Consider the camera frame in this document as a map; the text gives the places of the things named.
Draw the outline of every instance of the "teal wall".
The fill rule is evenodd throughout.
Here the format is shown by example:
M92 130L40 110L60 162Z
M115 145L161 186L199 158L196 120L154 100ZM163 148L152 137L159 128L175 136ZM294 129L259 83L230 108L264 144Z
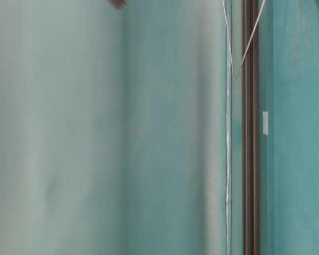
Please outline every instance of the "teal wall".
M0 255L225 254L215 1L0 1Z
M233 64L239 72L242 60L242 0L231 1ZM231 254L242 254L242 73L231 80Z
M319 0L267 1L261 23L263 254L319 254Z

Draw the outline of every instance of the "green wall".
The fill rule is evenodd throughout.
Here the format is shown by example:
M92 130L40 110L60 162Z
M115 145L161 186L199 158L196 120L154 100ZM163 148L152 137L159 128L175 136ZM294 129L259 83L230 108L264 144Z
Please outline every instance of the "green wall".
M225 30L204 1L0 1L0 255L225 254Z
M242 0L231 1L231 34L234 71L242 60ZM231 80L231 254L242 254L242 72Z
M260 35L263 254L319 254L319 0L268 1Z

